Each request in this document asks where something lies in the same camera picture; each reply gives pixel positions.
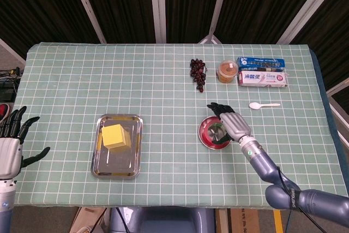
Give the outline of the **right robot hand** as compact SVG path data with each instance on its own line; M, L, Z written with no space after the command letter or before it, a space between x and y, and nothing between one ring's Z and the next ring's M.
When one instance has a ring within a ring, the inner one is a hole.
M251 128L244 118L229 105L211 102L207 107L214 112L226 131L226 134L220 140L213 139L213 144L223 144L226 141L238 142L244 136L251 134Z

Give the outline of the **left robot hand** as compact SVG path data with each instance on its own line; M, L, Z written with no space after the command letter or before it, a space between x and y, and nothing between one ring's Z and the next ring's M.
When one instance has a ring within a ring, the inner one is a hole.
M1 180L7 181L15 178L21 169L40 161L50 151L45 147L39 154L24 158L22 148L31 125L37 122L40 117L29 118L22 123L22 116L27 107L14 110L9 116L1 121Z

